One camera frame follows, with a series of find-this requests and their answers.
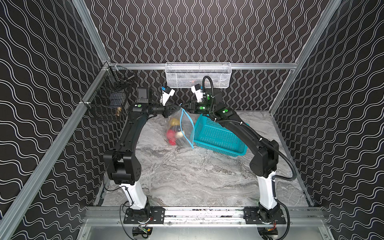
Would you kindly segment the yellow potato toy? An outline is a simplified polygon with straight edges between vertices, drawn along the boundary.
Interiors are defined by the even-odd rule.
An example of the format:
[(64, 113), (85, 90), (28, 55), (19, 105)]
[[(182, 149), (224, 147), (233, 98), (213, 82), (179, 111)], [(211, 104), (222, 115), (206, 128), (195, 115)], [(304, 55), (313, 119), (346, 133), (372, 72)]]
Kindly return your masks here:
[(170, 127), (174, 127), (174, 126), (180, 126), (180, 119), (178, 118), (171, 118), (170, 121)]

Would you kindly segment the dark red apple toy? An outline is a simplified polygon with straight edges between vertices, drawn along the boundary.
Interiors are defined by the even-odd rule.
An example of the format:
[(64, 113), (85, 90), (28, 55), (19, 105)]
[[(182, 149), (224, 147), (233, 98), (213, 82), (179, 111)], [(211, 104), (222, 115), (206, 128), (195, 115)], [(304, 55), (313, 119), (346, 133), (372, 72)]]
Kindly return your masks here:
[(176, 132), (175, 131), (169, 129), (166, 133), (166, 137), (167, 137), (168, 143), (171, 146), (175, 146), (177, 144), (177, 138), (176, 138)]

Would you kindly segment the clear zip top bag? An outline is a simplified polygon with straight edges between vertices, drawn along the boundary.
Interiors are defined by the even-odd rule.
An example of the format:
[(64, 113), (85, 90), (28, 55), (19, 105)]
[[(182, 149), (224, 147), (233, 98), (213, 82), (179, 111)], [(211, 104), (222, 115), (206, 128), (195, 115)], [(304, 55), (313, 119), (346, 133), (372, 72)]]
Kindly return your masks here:
[(194, 148), (195, 124), (183, 108), (178, 108), (166, 119), (165, 137), (171, 146)]

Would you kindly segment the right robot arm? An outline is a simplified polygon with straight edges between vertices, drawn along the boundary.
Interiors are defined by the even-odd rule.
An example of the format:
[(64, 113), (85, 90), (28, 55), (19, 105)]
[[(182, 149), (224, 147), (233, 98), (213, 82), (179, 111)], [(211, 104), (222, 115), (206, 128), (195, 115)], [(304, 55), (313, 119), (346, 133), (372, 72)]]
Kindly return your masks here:
[[(206, 115), (213, 122), (235, 134), (254, 154), (250, 169), (257, 176), (260, 190), (259, 219), (265, 224), (274, 222), (283, 204), (277, 199), (275, 180), (294, 181), (297, 173), (292, 162), (279, 151), (279, 144), (270, 141), (246, 124), (235, 110), (224, 104), (219, 94), (203, 95), (203, 100), (192, 100), (183, 107), (189, 113)], [(276, 174), (279, 158), (283, 158), (292, 171), (290, 177)]]

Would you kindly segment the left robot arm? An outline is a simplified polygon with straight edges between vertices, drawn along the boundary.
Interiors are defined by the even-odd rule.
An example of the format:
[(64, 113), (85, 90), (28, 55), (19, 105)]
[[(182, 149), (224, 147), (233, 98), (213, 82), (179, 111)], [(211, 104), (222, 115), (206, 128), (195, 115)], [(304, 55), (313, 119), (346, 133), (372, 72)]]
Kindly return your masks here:
[(115, 190), (123, 190), (128, 199), (121, 208), (126, 207), (125, 215), (141, 225), (151, 221), (151, 206), (140, 183), (142, 165), (136, 157), (137, 143), (150, 118), (158, 115), (167, 118), (179, 109), (175, 104), (155, 102), (152, 93), (151, 89), (138, 89), (136, 101), (128, 107), (127, 120), (118, 142), (103, 156), (108, 178), (118, 185)]

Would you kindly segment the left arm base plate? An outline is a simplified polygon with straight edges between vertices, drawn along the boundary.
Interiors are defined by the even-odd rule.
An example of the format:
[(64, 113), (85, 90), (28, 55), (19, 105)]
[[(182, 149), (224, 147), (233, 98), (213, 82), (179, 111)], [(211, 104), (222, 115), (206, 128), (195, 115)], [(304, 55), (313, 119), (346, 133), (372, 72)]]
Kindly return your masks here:
[(165, 217), (165, 209), (162, 207), (146, 207), (141, 210), (133, 210), (128, 208), (125, 211), (124, 224), (163, 224)]

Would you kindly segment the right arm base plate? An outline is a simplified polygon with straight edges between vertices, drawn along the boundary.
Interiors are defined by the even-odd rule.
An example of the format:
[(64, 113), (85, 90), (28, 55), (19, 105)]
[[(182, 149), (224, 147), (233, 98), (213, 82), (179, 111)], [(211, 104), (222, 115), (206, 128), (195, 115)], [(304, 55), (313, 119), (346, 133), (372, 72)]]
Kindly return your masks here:
[(279, 205), (271, 210), (264, 207), (246, 207), (244, 208), (244, 220), (247, 225), (285, 225), (287, 223)]

